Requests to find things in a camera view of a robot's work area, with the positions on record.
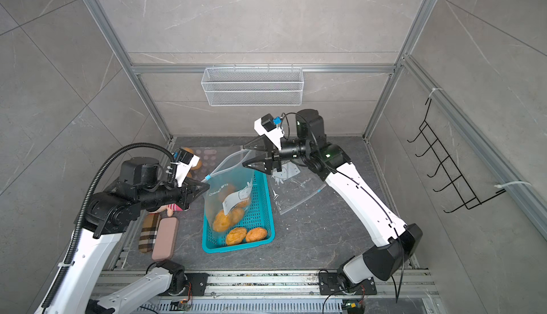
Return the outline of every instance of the plastic bag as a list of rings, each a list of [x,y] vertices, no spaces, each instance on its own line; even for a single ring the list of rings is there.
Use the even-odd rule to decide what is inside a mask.
[[[242,162],[253,158],[253,150],[241,150],[228,156],[210,174],[211,187],[205,198],[205,216],[215,234],[222,235],[237,225],[249,208],[254,170]]]
[[[273,207],[283,215],[319,193],[326,184],[308,167],[287,162],[282,171],[274,171],[269,182]]]

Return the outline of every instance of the zip tie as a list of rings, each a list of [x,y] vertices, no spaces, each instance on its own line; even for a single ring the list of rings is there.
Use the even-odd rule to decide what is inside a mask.
[[[511,181],[511,182],[504,183],[504,184],[495,184],[494,187],[503,188],[505,186],[509,186],[509,185],[512,185],[512,184],[527,184],[529,186],[532,185],[530,182],[526,182],[526,181]]]
[[[429,96],[427,96],[427,97],[431,98],[431,95],[437,90],[442,90],[442,89],[437,89],[437,88],[434,87],[433,90],[431,90],[431,93],[429,94]]]
[[[74,265],[74,261],[72,261],[72,262],[69,263],[69,264],[65,264],[64,262],[61,262],[61,263],[57,264],[57,266],[58,266],[59,268],[63,268],[63,267],[65,267],[65,266],[73,266],[73,265]]]

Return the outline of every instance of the mounting plate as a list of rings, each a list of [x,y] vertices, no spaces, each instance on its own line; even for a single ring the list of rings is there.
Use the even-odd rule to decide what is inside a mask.
[[[186,274],[187,283],[190,283],[192,286],[192,296],[204,296],[205,295],[205,287],[207,287],[207,279],[209,278],[209,274],[206,273],[193,273],[189,272]],[[161,293],[160,296],[170,296],[168,292]],[[188,296],[188,287],[185,287],[182,293],[179,295],[180,297]]]
[[[321,295],[331,295],[333,292],[340,290],[340,283],[338,282],[338,274],[336,272],[320,272],[318,278]],[[363,280],[361,284],[365,288],[365,295],[377,295],[374,277]]]

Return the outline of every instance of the cable tie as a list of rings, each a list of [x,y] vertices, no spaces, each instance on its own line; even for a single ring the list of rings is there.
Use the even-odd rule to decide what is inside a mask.
[[[527,184],[529,186],[532,185],[530,182],[526,182],[526,181],[511,181],[511,182],[504,183],[504,184],[495,184],[494,187],[503,188],[505,186],[509,186],[509,185],[512,185],[512,184]]]
[[[427,96],[427,97],[431,98],[431,95],[437,90],[442,90],[442,89],[438,89],[438,88],[434,87],[433,90],[431,90],[431,93],[429,94],[429,96]]]

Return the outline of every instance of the pink case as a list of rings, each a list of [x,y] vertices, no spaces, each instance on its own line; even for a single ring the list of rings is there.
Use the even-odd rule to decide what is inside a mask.
[[[152,250],[152,259],[159,262],[173,257],[174,242],[177,238],[178,219],[175,217],[164,218],[160,220],[154,250]]]

